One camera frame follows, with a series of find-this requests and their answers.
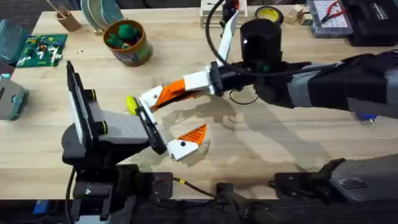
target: tape roll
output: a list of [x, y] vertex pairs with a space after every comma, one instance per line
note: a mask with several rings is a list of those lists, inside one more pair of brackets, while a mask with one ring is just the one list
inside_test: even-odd
[[281, 11], [272, 6], [261, 6], [256, 10], [256, 19], [268, 19], [275, 24], [282, 24], [284, 22], [284, 15]]

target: green object in can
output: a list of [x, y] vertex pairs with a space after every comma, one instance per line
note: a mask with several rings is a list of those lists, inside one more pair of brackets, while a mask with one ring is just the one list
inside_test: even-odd
[[[128, 25], [137, 30], [139, 35], [135, 35], [134, 38], [136, 40], [132, 41], [131, 46], [124, 49], [124, 48], [116, 48], [114, 45], [108, 43], [108, 39], [111, 38], [112, 34], [116, 34], [119, 32], [119, 28], [122, 25]], [[145, 64], [153, 55], [153, 47], [147, 40], [147, 36], [145, 33], [144, 28], [141, 26], [140, 23], [131, 20], [121, 20], [117, 21], [114, 24], [110, 25], [103, 36], [105, 44], [108, 46], [110, 51], [112, 51], [113, 55], [121, 61], [126, 66], [139, 66]]]
[[119, 26], [118, 36], [122, 40], [132, 40], [137, 35], [137, 29], [131, 27], [129, 24]]
[[123, 45], [124, 45], [124, 43], [121, 40], [119, 40], [118, 37], [116, 37], [116, 35], [114, 35], [114, 34], [109, 34], [109, 38], [106, 39], [106, 42], [109, 45], [112, 45], [112, 46], [120, 48], [120, 49], [122, 49]]

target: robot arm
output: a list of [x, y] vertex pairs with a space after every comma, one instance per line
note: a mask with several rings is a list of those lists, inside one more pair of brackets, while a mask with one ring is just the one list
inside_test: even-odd
[[265, 102], [286, 108], [331, 108], [398, 118], [397, 66], [396, 50], [358, 55], [335, 68], [258, 78], [254, 89]]

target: device stand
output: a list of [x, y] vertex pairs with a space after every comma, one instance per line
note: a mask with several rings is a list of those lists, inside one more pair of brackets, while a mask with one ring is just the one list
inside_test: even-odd
[[171, 173], [140, 172], [135, 164], [78, 171], [70, 215], [74, 222], [81, 216], [99, 215], [98, 222], [130, 224], [138, 200], [171, 198], [172, 179]]

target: wooden table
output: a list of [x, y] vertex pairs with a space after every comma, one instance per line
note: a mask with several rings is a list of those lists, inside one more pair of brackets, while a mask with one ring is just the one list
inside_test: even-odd
[[[255, 7], [250, 7], [253, 14]], [[56, 68], [18, 68], [13, 80], [30, 90], [21, 118], [0, 122], [0, 198], [64, 198], [71, 167], [62, 162], [61, 137], [71, 124], [67, 101], [66, 61], [71, 60], [86, 88], [98, 93], [102, 109], [127, 113], [124, 99], [199, 71], [215, 59], [199, 25], [199, 9], [140, 9], [123, 14], [145, 28], [154, 56], [143, 66], [127, 68], [95, 36], [81, 12], [73, 12], [83, 27], [69, 33], [63, 60]], [[386, 48], [354, 48], [340, 39], [313, 39], [307, 27], [282, 26], [284, 60], [332, 63], [355, 54]], [[221, 29], [211, 30], [214, 42]], [[43, 12], [35, 34], [66, 30]], [[233, 40], [231, 61], [241, 60], [239, 35]], [[252, 88], [234, 96], [254, 97]], [[257, 101], [236, 105], [227, 96], [174, 103], [155, 114], [174, 136], [208, 124], [204, 147], [183, 162], [158, 156], [151, 149], [125, 163], [146, 171], [169, 171], [195, 185], [214, 190], [217, 182], [232, 182], [245, 196], [275, 198], [264, 186], [276, 172], [318, 170], [331, 159], [367, 159], [397, 152], [396, 120], [378, 118], [362, 127], [349, 112], [326, 109], [285, 109]], [[203, 198], [175, 184], [174, 198]]]

